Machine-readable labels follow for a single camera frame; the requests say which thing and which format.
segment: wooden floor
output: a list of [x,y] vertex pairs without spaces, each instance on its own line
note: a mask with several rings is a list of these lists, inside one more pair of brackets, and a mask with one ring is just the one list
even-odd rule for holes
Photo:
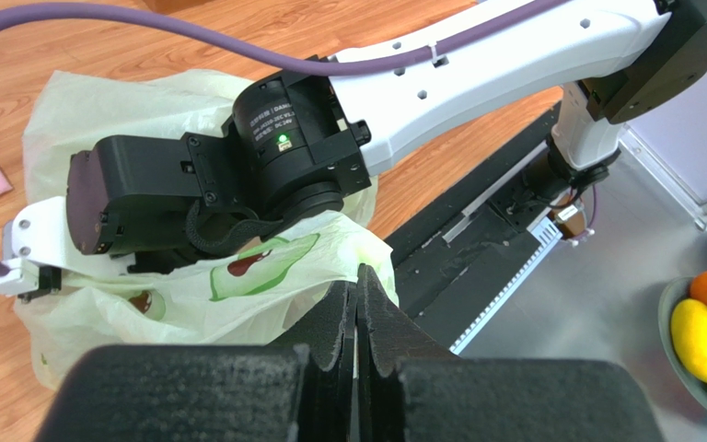
[[[137,0],[100,3],[144,8]],[[0,9],[27,0],[0,0]],[[470,0],[214,0],[175,14],[269,49],[308,57],[365,46],[422,28]],[[0,34],[0,167],[15,190],[0,197],[0,229],[25,204],[20,136],[55,69],[147,80],[189,68],[258,79],[270,66],[163,32],[89,21],[28,24]],[[449,188],[560,98],[551,89],[466,124],[384,174],[372,229],[382,238]],[[35,380],[29,335],[0,297],[0,440],[30,440],[52,392]]]

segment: hole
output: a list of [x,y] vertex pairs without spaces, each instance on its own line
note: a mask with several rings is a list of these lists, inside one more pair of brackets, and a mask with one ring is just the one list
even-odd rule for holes
[[195,173],[195,168],[192,166],[192,161],[182,161],[182,171],[185,173]]
[[449,59],[445,55],[441,58],[438,59],[438,61],[433,63],[433,66],[435,67],[441,67],[441,66],[446,66],[449,64]]

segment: black strap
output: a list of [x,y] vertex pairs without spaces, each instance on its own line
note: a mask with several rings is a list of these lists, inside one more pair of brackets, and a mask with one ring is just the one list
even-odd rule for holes
[[282,224],[280,221],[245,219],[236,223],[221,239],[210,241],[198,232],[200,211],[201,201],[196,200],[185,219],[185,235],[193,247],[211,255],[230,256],[244,247],[251,239],[269,235]]

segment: green apple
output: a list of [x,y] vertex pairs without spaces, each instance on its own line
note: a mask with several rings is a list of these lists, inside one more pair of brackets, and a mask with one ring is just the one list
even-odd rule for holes
[[313,249],[319,237],[316,233],[290,242],[272,238],[239,254],[236,261],[215,267],[209,273],[212,288],[209,300],[258,295],[276,287],[291,267]]

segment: black motor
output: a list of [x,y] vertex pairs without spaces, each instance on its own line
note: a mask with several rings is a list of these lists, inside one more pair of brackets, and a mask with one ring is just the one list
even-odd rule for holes
[[71,158],[67,222],[86,255],[136,253],[161,272],[235,253],[370,186],[364,122],[329,79],[280,72],[237,97],[222,138],[114,135]]

